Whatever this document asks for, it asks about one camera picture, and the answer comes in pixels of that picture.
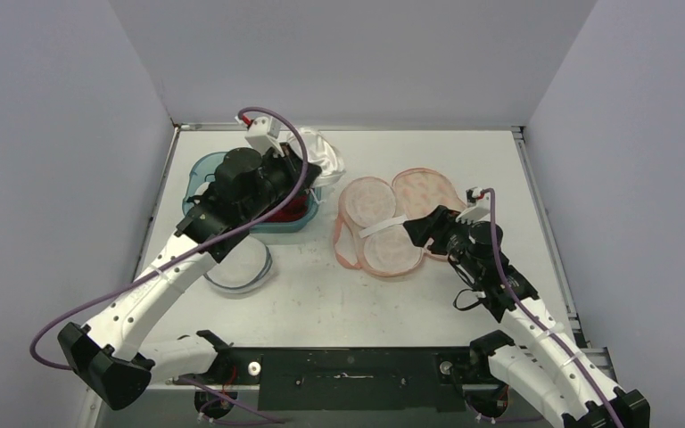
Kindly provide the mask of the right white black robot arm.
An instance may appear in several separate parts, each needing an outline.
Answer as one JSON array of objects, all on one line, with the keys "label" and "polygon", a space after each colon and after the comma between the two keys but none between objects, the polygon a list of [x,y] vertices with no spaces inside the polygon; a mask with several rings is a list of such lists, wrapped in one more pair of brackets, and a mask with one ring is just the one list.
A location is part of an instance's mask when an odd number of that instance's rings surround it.
[{"label": "right white black robot arm", "polygon": [[471,342],[470,374],[518,392],[554,427],[648,427],[651,408],[577,346],[501,250],[494,220],[468,222],[437,207],[404,223],[416,247],[447,257],[501,328]]}]

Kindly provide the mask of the white satin bra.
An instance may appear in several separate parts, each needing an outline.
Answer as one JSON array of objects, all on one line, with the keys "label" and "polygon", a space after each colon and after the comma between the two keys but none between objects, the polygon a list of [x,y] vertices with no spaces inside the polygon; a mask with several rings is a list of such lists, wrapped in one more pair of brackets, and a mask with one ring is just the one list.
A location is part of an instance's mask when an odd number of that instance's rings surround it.
[{"label": "white satin bra", "polygon": [[302,158],[302,147],[305,148],[308,166],[304,183],[312,201],[324,203],[322,188],[336,185],[346,173],[343,157],[315,128],[299,128],[298,136],[289,132],[286,142],[299,158]]}]

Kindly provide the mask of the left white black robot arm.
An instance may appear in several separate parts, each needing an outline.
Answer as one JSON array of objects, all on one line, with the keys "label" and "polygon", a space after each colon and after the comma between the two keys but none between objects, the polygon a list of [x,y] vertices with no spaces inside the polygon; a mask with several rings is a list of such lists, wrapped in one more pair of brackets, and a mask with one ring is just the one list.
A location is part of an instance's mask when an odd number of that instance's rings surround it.
[{"label": "left white black robot arm", "polygon": [[207,383],[223,382],[231,361],[220,353],[227,345],[213,333],[199,331],[153,345],[144,340],[198,278],[223,261],[254,225],[311,189],[320,172],[305,147],[227,152],[129,290],[85,323],[69,322],[60,330],[58,342],[70,370],[113,410],[128,407],[150,383],[167,377],[198,374]]}]

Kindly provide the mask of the peach floral padded bra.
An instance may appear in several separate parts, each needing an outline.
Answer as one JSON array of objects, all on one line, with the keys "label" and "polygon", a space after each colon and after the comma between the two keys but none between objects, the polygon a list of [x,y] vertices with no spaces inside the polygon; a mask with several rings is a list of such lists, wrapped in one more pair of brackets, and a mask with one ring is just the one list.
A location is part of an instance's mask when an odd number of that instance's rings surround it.
[{"label": "peach floral padded bra", "polygon": [[410,241],[403,225],[443,205],[466,208],[450,180],[427,168],[407,169],[391,182],[361,177],[347,184],[338,198],[333,232],[337,262],[371,276],[407,276],[429,257],[444,261]]}]

